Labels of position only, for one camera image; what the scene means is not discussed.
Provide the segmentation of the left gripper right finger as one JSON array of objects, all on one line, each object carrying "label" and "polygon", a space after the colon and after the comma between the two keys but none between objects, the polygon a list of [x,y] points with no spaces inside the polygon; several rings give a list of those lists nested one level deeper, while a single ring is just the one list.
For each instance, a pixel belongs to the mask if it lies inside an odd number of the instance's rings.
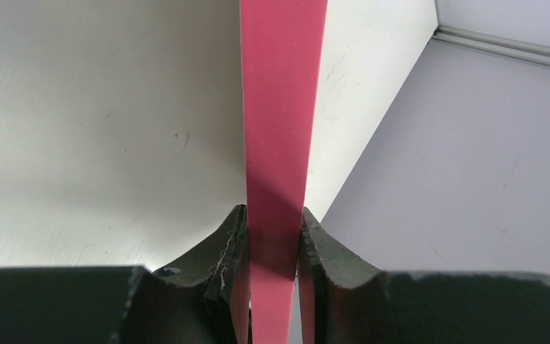
[{"label": "left gripper right finger", "polygon": [[305,343],[550,343],[550,276],[385,271],[310,210],[298,253]]}]

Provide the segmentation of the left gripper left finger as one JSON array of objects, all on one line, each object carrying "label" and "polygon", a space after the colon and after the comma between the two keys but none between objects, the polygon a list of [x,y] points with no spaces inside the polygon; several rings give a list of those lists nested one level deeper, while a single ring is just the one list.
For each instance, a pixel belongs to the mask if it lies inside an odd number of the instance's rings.
[{"label": "left gripper left finger", "polygon": [[144,266],[0,268],[0,343],[247,343],[247,210]]}]

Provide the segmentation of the pink picture frame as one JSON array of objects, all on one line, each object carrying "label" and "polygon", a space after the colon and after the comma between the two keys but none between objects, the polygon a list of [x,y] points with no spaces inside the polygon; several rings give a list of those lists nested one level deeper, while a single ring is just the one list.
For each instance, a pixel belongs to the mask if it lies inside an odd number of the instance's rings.
[{"label": "pink picture frame", "polygon": [[325,1],[241,1],[252,340],[289,338]]}]

